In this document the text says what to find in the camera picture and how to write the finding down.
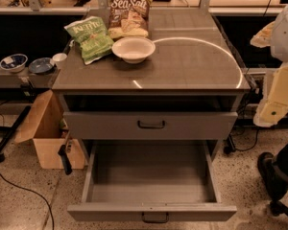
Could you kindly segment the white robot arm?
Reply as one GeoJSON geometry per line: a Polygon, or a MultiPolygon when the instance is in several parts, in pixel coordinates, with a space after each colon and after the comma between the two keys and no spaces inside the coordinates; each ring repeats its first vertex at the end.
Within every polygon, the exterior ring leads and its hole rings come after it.
{"type": "Polygon", "coordinates": [[[272,57],[282,62],[277,70],[266,76],[263,99],[253,117],[257,126],[271,127],[288,113],[288,4],[275,21],[252,37],[251,45],[270,47],[272,57]]]}

